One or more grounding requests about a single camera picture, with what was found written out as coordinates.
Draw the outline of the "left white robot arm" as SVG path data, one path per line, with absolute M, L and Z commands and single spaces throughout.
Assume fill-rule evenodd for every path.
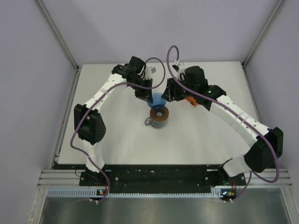
M 74 114 L 74 133 L 70 140 L 71 148 L 86 156 L 86 172 L 90 180 L 101 185 L 105 182 L 106 174 L 102 170 L 105 162 L 102 156 L 100 142 L 107 128 L 103 114 L 114 99 L 127 87 L 134 90 L 137 99 L 153 102 L 153 79 L 147 63 L 133 56 L 124 65 L 113 67 L 111 74 L 102 87 L 84 104 L 76 104 Z

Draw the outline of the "blue glass dripper cone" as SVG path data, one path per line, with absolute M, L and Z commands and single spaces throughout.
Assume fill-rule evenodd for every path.
M 162 93 L 154 92 L 152 102 L 147 101 L 147 105 L 154 110 L 159 110 L 166 105 L 166 100 L 162 98 Z

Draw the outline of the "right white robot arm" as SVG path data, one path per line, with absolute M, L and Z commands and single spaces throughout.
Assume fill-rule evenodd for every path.
M 278 127 L 273 129 L 252 118 L 217 85 L 209 85 L 202 68 L 189 68 L 178 65 L 168 66 L 177 74 L 170 73 L 163 98 L 169 102 L 192 97 L 196 103 L 206 108 L 235 130 L 247 143 L 249 150 L 224 162 L 218 179 L 228 185 L 235 176 L 244 172 L 256 175 L 274 165 L 279 173 L 278 159 L 283 151 L 283 132 Z

